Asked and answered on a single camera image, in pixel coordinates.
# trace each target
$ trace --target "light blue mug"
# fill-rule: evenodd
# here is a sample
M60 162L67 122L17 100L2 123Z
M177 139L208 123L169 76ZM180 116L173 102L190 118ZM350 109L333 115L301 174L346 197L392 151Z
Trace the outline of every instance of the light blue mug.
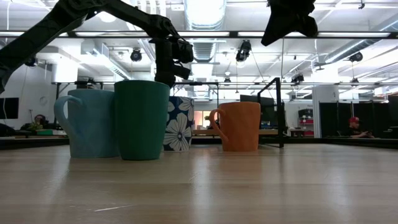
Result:
M68 118L63 110L66 102ZM68 134L72 158L119 156L112 91L71 90L56 100L54 113Z

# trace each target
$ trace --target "air duct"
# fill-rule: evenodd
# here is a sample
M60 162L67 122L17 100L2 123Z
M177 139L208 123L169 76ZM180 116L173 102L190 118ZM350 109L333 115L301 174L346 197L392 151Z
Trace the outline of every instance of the air duct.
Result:
M392 16L390 19L382 22L381 24L373 28L373 31L381 31L381 32L391 32L397 30L398 30L398 14ZM381 39L353 40L348 44L335 50L334 52L329 53L325 57L325 63L326 64L335 63L345 58L348 58L349 56L379 42L380 40Z
M184 0L187 30L221 30L226 0ZM216 43L194 43L193 55L197 62L210 62L216 52Z
M117 61L113 60L109 56L109 49L104 43L99 47L95 44L94 40L85 40L81 43L81 54L94 57L93 59L101 62L101 64L109 69L109 71L114 75L118 75L125 80L130 80L132 78L131 75L117 63Z

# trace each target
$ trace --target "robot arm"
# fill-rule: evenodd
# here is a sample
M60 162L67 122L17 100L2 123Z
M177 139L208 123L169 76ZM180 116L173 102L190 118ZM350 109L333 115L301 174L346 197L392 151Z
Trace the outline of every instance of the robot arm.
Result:
M192 45L179 36L168 18L144 13L120 0L59 0L38 24L0 50L0 93L12 73L28 59L60 34L80 27L101 11L140 27L153 38L157 50L155 80L172 86L175 74L188 78L190 70L177 66L173 59L192 62Z

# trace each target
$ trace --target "black stand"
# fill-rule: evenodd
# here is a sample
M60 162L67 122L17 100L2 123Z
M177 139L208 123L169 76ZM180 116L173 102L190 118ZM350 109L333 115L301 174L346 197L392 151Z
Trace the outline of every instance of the black stand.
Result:
M274 78L268 85L266 85L258 94L257 94L257 102L261 105L261 93L268 89L271 85L275 83L276 85L276 107L277 107L277 115L278 115L278 142L279 148L283 148L284 144L284 129L285 129L285 109L282 104L282 96L280 94L280 78Z
M172 43L162 39L153 39L150 42L155 43L156 50L155 81L172 87L175 83Z

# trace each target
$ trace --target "person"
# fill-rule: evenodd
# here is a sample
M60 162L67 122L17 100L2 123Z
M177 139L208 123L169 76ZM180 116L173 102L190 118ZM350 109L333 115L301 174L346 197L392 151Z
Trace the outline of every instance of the person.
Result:
M349 129L345 136L350 136L351 138L374 138L371 132L362 131L359 128L359 118L357 117L349 119Z
M26 123L21 127L21 130L25 131L36 131L38 129L47 129L48 121L46 120L44 115L38 114L36 115L34 122Z

